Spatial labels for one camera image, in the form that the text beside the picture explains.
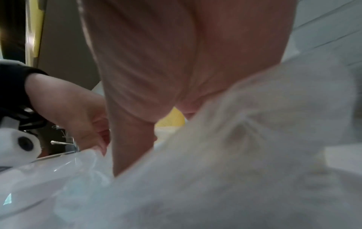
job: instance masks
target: crumpled plastic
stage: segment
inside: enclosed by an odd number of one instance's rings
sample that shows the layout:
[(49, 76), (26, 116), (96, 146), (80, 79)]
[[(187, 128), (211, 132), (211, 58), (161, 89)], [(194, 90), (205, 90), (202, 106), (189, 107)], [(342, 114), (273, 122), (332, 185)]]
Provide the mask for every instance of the crumpled plastic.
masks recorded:
[(97, 190), (69, 228), (360, 228), (323, 156), (355, 97), (330, 54), (240, 81)]

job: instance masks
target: hand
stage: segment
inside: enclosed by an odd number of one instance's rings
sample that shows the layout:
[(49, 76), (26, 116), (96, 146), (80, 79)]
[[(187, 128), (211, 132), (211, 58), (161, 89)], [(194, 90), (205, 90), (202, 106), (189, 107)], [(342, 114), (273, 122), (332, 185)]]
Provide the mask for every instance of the hand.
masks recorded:
[(25, 90), (36, 112), (69, 131), (81, 150), (96, 148), (106, 153), (110, 137), (102, 96), (41, 74), (28, 76)]
[(176, 106), (191, 118), (235, 82), (278, 64), (295, 0), (79, 0), (101, 72), (114, 173), (153, 145)]

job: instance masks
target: black hole in roll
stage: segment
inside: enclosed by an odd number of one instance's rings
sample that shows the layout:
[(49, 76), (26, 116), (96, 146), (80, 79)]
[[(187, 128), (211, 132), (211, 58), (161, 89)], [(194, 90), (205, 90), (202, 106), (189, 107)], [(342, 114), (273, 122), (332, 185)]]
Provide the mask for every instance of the black hole in roll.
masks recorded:
[(27, 137), (18, 138), (18, 144), (25, 151), (32, 151), (34, 148), (33, 142)]

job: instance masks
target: toilet paper roll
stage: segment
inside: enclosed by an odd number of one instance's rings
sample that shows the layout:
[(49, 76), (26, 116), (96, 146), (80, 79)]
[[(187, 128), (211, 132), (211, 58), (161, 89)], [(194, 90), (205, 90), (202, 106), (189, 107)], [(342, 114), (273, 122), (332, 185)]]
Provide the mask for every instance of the toilet paper roll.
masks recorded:
[(17, 129), (0, 128), (0, 166), (28, 164), (40, 153), (40, 142), (36, 136)]

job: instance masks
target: translucent plastic bag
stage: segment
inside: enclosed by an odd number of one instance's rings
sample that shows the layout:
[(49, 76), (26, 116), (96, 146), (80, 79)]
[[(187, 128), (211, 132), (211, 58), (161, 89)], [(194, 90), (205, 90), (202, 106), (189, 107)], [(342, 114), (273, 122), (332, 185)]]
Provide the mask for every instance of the translucent plastic bag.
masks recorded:
[(241, 81), (92, 196), (74, 228), (360, 228), (322, 154), (355, 96), (328, 54)]

